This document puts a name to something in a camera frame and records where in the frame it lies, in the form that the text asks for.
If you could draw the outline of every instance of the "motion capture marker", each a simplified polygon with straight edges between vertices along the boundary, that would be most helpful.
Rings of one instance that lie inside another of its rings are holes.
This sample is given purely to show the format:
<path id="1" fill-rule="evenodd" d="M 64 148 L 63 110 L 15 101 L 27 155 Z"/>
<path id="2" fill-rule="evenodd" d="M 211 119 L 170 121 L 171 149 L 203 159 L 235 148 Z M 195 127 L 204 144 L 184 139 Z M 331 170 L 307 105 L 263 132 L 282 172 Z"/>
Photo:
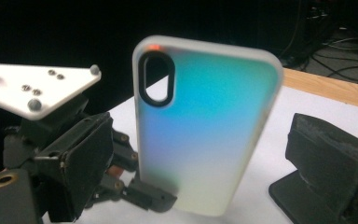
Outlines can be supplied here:
<path id="1" fill-rule="evenodd" d="M 101 70 L 100 70 L 100 68 L 98 67 L 97 64 L 93 64 L 93 65 L 91 66 L 91 68 L 89 69 L 89 71 L 90 71 L 94 76 L 100 75 L 100 72 L 101 72 Z"/>
<path id="2" fill-rule="evenodd" d="M 42 103 L 38 99 L 32 99 L 28 102 L 28 108 L 31 111 L 39 111 L 42 108 Z"/>

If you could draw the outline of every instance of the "phone case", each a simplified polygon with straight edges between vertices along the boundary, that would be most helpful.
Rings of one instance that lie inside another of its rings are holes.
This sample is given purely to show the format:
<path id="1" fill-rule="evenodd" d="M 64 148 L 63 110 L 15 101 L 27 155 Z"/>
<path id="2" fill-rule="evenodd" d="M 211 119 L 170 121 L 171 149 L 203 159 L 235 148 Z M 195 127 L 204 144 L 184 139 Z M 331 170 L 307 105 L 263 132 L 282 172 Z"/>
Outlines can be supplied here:
<path id="1" fill-rule="evenodd" d="M 145 90 L 148 60 L 168 67 L 167 96 Z M 150 36 L 132 56 L 141 180 L 177 196 L 174 207 L 223 215 L 282 84 L 272 54 Z"/>

